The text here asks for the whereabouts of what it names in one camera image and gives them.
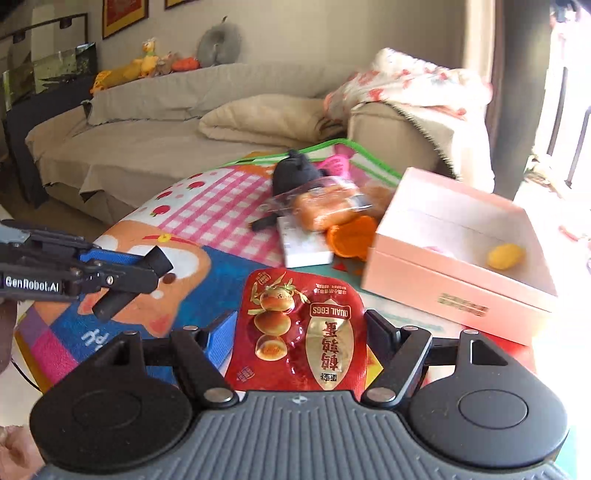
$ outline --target cream pillow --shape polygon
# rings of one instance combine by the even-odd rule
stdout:
[[[226,103],[199,122],[215,140],[304,148],[344,135],[344,127],[324,117],[323,101],[266,93]]]

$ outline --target picture frame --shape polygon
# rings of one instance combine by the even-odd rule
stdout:
[[[164,0],[164,9],[169,10],[171,8],[177,7],[179,5],[188,4],[190,2],[194,2],[196,0]]]
[[[103,0],[103,39],[148,18],[148,0]]]

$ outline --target sofa cushion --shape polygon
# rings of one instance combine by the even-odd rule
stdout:
[[[88,122],[187,120],[262,93],[324,98],[352,71],[353,67],[339,65],[234,63],[146,78],[98,92]]]
[[[212,110],[199,122],[216,140],[306,148],[345,133],[340,122],[324,117],[320,99],[265,93]]]

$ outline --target sofa armrest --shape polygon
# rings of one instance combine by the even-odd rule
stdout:
[[[86,122],[84,108],[78,106],[34,127],[28,133],[25,143],[33,159],[37,161],[48,150],[89,128],[91,127]]]
[[[436,171],[441,163],[424,135],[384,103],[364,103],[354,108],[348,137],[400,174],[408,167]]]

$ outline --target orange food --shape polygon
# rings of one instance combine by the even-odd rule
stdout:
[[[287,355],[287,345],[280,337],[263,335],[256,342],[255,355],[261,360],[275,362]]]
[[[340,257],[359,257],[365,262],[377,229],[378,223],[373,217],[362,215],[352,222],[330,227],[326,243]]]
[[[275,310],[276,312],[292,311],[296,305],[293,299],[293,293],[290,294],[284,288],[269,288],[261,293],[261,307],[265,310]]]
[[[283,312],[262,312],[255,316],[255,327],[267,335],[279,336],[287,333],[291,319]]]

